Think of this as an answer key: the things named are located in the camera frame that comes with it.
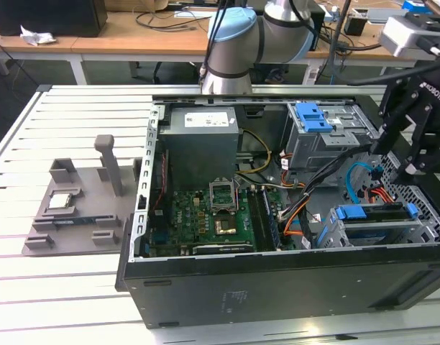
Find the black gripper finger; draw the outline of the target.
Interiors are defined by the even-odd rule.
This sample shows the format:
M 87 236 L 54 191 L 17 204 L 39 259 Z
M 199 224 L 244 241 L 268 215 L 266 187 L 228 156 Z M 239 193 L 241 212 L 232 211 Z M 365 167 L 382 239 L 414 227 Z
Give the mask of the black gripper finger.
M 440 173 L 440 134 L 412 133 L 412 145 L 398 168 L 396 183 L 415 183 L 418 176 Z
M 421 123 L 420 118 L 426 115 L 421 84 L 421 79 L 399 79 L 388 85 L 380 104 L 380 136 L 371 146 L 372 154 L 388 153 L 402 130 L 413 122 Z

